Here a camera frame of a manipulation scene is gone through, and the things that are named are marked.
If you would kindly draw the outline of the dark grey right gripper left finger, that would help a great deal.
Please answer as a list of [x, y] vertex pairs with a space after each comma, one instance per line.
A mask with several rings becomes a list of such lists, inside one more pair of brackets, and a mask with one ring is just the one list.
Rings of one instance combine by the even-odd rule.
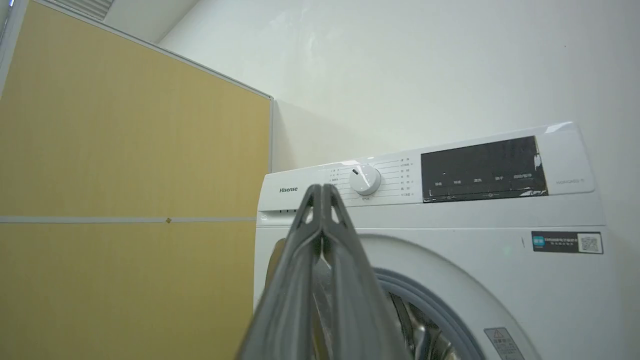
[[309, 186], [238, 349], [236, 360], [311, 360], [313, 269], [322, 229], [322, 185]]

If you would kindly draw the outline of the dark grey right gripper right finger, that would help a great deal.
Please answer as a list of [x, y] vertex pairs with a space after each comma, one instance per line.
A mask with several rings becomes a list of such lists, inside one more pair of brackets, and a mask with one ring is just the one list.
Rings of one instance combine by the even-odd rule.
[[324, 256], [332, 270], [334, 360], [410, 360], [338, 189], [321, 187]]

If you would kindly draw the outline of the grey rubber door gasket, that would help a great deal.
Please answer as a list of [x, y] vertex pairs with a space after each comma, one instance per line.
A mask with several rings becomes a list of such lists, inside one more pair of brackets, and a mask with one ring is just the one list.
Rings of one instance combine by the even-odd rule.
[[468, 326], [434, 292], [390, 269], [374, 272], [411, 360], [487, 360]]

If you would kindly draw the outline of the white Hisense washing machine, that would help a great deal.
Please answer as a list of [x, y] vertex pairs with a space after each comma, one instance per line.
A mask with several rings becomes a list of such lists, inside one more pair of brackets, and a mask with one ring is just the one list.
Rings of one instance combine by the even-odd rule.
[[[537, 141], [547, 196], [423, 202], [423, 153], [527, 136]], [[368, 196], [350, 187], [350, 170], [359, 164], [382, 177]], [[257, 206], [254, 306], [275, 243], [314, 183], [336, 186], [372, 267], [434, 292], [472, 332], [486, 360], [502, 360], [487, 328], [506, 328], [525, 360], [633, 360], [616, 257], [576, 123], [267, 174]], [[534, 251], [533, 231], [600, 232], [603, 254]]]

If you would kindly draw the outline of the white program dial knob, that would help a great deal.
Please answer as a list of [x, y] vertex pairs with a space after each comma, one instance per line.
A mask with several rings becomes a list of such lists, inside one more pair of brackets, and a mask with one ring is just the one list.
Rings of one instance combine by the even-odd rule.
[[349, 186], [361, 196], [374, 194], [382, 183], [382, 174], [370, 164], [357, 164], [349, 172]]

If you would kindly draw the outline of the white warning label sticker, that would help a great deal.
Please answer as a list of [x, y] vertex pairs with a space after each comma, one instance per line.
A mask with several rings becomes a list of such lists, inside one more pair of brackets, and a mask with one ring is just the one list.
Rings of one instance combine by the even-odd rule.
[[514, 338], [505, 327], [485, 328], [485, 335], [492, 343], [501, 360], [525, 360]]

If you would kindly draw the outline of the black display panel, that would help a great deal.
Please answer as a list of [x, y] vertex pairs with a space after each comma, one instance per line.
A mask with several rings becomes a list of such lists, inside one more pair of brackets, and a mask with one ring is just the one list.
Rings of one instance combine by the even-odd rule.
[[424, 203], [548, 196], [534, 136], [422, 153]]

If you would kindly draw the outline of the yellow partition panel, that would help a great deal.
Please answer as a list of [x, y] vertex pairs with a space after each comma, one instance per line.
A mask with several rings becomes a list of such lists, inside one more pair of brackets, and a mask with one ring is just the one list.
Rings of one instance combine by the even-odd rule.
[[274, 98], [52, 0], [0, 64], [0, 360], [233, 360]]

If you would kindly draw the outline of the black QR code sticker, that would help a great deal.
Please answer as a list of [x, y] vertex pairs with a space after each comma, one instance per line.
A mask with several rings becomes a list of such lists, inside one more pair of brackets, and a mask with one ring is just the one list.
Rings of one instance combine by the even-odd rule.
[[535, 252], [603, 255], [602, 234], [594, 231], [532, 231]]

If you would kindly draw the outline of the ceiling air vent grille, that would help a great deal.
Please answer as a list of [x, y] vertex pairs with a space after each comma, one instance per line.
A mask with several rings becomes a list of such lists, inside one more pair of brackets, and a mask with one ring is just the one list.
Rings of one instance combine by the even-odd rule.
[[90, 18], [105, 20], [115, 0], [50, 0], [83, 13]]

